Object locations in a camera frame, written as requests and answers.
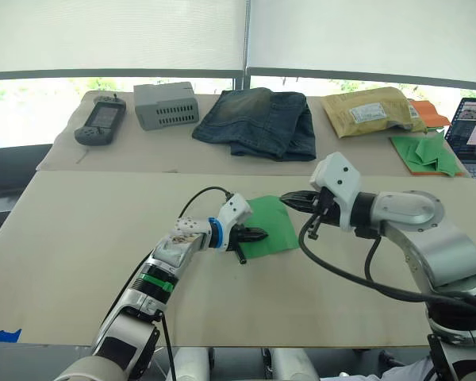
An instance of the white roller shade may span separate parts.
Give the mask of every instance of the white roller shade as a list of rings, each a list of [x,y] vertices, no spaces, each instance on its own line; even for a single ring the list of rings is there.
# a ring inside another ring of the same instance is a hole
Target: white roller shade
[[[476,83],[476,0],[252,0],[248,47],[253,75]]]
[[[244,31],[244,0],[0,0],[0,73],[239,75]]]

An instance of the blue ring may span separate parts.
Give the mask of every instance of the blue ring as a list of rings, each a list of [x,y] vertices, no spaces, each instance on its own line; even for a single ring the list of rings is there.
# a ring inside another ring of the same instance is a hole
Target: blue ring
[[[208,218],[208,221],[210,223],[214,223],[217,226],[217,230],[219,232],[219,237],[218,237],[218,241],[217,241],[217,246],[215,246],[215,248],[219,248],[220,246],[222,246],[222,238],[224,236],[224,234],[222,232],[222,225],[219,222],[219,220],[217,220],[216,218],[213,218],[213,217]]]

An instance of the folded green cloth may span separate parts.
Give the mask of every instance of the folded green cloth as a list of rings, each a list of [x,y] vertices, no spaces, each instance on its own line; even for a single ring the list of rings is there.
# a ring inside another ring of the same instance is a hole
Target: folded green cloth
[[[398,155],[414,175],[442,172],[455,176],[460,168],[452,155],[443,145],[444,134],[434,137],[391,137]]]
[[[266,256],[290,248],[298,248],[298,237],[287,214],[286,207],[276,196],[264,196],[248,200],[253,215],[245,222],[246,227],[261,228],[268,237],[257,242],[240,244],[246,258]]]

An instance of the handheld device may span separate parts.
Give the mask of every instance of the handheld device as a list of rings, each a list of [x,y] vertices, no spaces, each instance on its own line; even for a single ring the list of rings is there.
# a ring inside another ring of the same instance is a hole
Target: handheld device
[[[116,94],[113,97],[96,97],[95,107],[85,125],[74,131],[74,138],[84,145],[106,145],[113,141],[114,134],[125,114],[125,101]]]

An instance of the device screen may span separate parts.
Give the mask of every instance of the device screen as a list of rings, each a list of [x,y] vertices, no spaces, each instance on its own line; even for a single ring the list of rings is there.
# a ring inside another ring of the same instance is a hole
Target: device screen
[[[451,124],[450,146],[461,160],[476,160],[476,102],[464,102]]]
[[[90,126],[102,127],[104,129],[110,129],[113,124],[113,119],[117,116],[118,109],[114,107],[99,107],[98,112],[92,119]]]

